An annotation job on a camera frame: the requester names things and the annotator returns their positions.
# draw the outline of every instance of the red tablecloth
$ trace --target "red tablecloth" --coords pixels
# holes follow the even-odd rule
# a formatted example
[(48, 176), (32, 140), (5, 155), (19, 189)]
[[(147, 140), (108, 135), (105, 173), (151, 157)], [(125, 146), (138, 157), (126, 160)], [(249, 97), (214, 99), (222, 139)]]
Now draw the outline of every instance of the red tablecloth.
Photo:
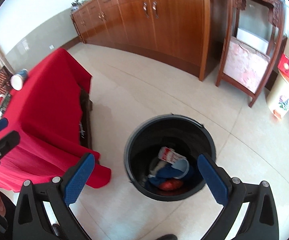
[[(30, 72), (20, 91), (4, 114), (9, 125), (0, 139), (11, 130), (20, 134), (20, 144), (1, 159), (0, 187), (19, 192), (26, 179), (33, 183), (62, 176), (85, 152), (98, 160), (100, 154), (79, 145), (82, 117), (80, 91), (90, 91), (91, 75), (64, 49), (57, 49)], [(97, 165), (87, 185), (106, 185), (109, 168)]]

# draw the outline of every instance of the wooden sideboard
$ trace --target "wooden sideboard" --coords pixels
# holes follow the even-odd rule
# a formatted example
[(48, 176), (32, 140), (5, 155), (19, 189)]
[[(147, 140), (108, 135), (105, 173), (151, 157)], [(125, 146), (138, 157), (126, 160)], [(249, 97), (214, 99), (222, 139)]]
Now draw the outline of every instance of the wooden sideboard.
[(92, 0), (71, 18), (83, 43), (150, 57), (201, 81), (213, 69), (210, 0)]

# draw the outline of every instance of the shoe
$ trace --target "shoe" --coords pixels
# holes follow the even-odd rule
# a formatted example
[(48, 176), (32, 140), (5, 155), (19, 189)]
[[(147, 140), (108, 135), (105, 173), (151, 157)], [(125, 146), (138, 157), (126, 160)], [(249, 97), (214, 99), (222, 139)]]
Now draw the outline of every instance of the shoe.
[(175, 235), (164, 235), (157, 238), (156, 240), (178, 240), (178, 238)]

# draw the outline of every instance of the carved wooden frame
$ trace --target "carved wooden frame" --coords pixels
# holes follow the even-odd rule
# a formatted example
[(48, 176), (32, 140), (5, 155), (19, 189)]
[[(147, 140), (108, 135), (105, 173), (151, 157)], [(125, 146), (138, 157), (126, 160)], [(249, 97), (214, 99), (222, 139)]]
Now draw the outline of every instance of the carved wooden frame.
[[(235, 21), (235, 28), (234, 28), (234, 36), (237, 34), (238, 29), (238, 21), (239, 21), (239, 12), (240, 10), (245, 9), (245, 0), (228, 0), (228, 7), (227, 7), (227, 31), (226, 31), (226, 37), (224, 40), (224, 45), (222, 49), (222, 55), (219, 65), (219, 73), (216, 80), (216, 86), (218, 87), (220, 85), (220, 82), (222, 79), (227, 81), (228, 83), (234, 85), (235, 87), (239, 88), (243, 92), (245, 92), (247, 95), (252, 97), (252, 101), (249, 103), (249, 107), (252, 107), (256, 99), (258, 98), (259, 94), (261, 93), (262, 89), (264, 88), (265, 84), (268, 81), (268, 78), (270, 76), (270, 73), (272, 72), (272, 69), (274, 67), (274, 64), (277, 60), (278, 53), (280, 46), (282, 44), (283, 39), (283, 30), (284, 30), (284, 24), (285, 24), (285, 2), (284, 0), (261, 0), (265, 3), (269, 3), (273, 6), (273, 8), (269, 8), (269, 22), (273, 25), (273, 30), (271, 34), (271, 38), (269, 41), (268, 49), (267, 49), (267, 55), (272, 53), (271, 60), (267, 66), (267, 69), (265, 71), (265, 74), (263, 78), (261, 79), (261, 82), (256, 90), (255, 93), (252, 93), (250, 90), (248, 90), (246, 87), (235, 81), (233, 78), (226, 75), (223, 70), (225, 67), (227, 54), (229, 50), (229, 43), (230, 38), (233, 35), (232, 34), (232, 19), (233, 19), (233, 8), (236, 8), (236, 21)], [(275, 30), (276, 27), (279, 29), (276, 42), (274, 41), (275, 37)]]

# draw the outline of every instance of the tile floor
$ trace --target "tile floor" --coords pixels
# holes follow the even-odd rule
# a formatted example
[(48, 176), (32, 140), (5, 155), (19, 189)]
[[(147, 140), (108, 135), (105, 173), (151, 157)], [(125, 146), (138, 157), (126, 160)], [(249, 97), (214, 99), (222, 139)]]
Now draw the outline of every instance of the tile floor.
[[(224, 81), (214, 85), (217, 70), (204, 82), (167, 64), (136, 54), (77, 44), (71, 55), (92, 75), (91, 126), (94, 150), (112, 169), (112, 181), (101, 189), (86, 186), (71, 205), (94, 240), (154, 240), (174, 233), (197, 240), (222, 206), (209, 189), (178, 202), (149, 199), (129, 183), (123, 165), (124, 146), (142, 122), (160, 114), (183, 114), (203, 123), (214, 139), (217, 164), (243, 182), (267, 180), (275, 198), (280, 239), (289, 237), (289, 114), (277, 122), (262, 92), (253, 108), (248, 97)], [(17, 194), (10, 194), (17, 199)], [(239, 229), (247, 204), (226, 239)], [(51, 222), (55, 217), (48, 208)]]

